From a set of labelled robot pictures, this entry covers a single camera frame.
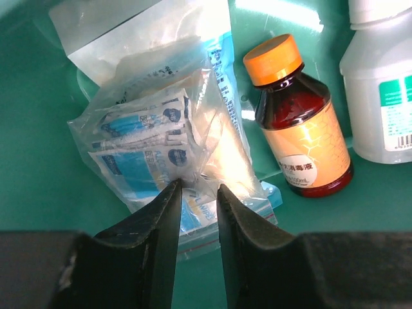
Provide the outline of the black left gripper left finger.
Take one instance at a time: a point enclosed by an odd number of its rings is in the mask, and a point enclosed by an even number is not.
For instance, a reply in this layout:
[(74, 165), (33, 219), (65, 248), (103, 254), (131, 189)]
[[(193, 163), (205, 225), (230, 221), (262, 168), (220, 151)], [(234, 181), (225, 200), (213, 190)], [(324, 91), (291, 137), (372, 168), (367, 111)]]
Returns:
[(89, 236), (74, 231), (1, 233), (2, 308), (170, 308), (182, 181)]

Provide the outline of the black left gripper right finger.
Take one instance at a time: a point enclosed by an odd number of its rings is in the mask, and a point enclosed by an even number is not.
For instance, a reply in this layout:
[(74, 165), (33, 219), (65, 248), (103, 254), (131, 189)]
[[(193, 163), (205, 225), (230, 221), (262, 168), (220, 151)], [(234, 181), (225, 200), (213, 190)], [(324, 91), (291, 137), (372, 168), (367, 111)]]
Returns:
[(410, 232), (292, 235), (221, 185), (221, 259), (229, 308), (410, 308)]

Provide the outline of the blue bandage packets bag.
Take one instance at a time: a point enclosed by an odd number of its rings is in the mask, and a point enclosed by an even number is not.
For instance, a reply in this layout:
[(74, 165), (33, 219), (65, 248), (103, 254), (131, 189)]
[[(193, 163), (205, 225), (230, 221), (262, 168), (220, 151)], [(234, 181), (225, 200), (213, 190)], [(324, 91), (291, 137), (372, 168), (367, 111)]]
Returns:
[(213, 72), (200, 69), (166, 87), (115, 104), (103, 89), (69, 123), (83, 161), (131, 212), (172, 181), (183, 186), (178, 257), (188, 259), (219, 246), (217, 191), (226, 185), (248, 208), (276, 222), (232, 124)]

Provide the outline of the amber medicine bottle orange cap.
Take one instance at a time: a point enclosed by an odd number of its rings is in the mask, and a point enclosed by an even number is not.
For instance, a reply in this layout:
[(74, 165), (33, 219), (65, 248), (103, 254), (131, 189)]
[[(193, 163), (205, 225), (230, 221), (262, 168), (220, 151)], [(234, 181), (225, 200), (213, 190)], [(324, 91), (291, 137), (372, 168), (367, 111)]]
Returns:
[(243, 63), (260, 92), (255, 118), (288, 186), (320, 198), (344, 189), (354, 168), (327, 85), (303, 72), (292, 35), (273, 37)]

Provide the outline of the cotton balls clear bag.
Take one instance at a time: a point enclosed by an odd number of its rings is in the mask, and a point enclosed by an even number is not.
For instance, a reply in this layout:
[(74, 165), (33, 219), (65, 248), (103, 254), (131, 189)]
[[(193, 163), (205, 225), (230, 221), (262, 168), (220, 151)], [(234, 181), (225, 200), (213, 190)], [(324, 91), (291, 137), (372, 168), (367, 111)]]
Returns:
[[(98, 86), (136, 77), (128, 94), (175, 78), (207, 53), (205, 41), (231, 31), (226, 1), (62, 1), (49, 15), (69, 60)], [(203, 175), (238, 196), (259, 189), (230, 116)]]

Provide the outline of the blue cotton swab bag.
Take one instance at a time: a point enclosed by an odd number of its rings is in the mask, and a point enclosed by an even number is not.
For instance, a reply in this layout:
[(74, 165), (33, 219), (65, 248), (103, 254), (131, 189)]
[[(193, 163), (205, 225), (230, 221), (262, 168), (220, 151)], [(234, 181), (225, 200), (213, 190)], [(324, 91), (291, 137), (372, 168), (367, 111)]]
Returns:
[(250, 146), (241, 119), (241, 102), (234, 74), (234, 45), (230, 30), (219, 30), (214, 37), (205, 41), (207, 53), (215, 72), (218, 87), (236, 128), (248, 159), (252, 161)]

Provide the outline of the white bottle green label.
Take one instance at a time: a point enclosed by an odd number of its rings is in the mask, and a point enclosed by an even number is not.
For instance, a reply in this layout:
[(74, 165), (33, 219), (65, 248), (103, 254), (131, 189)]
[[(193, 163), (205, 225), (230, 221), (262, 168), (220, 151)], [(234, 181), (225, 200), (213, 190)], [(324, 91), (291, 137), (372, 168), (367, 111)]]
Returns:
[(349, 1), (355, 35), (339, 64), (353, 148), (380, 164), (411, 161), (411, 1)]

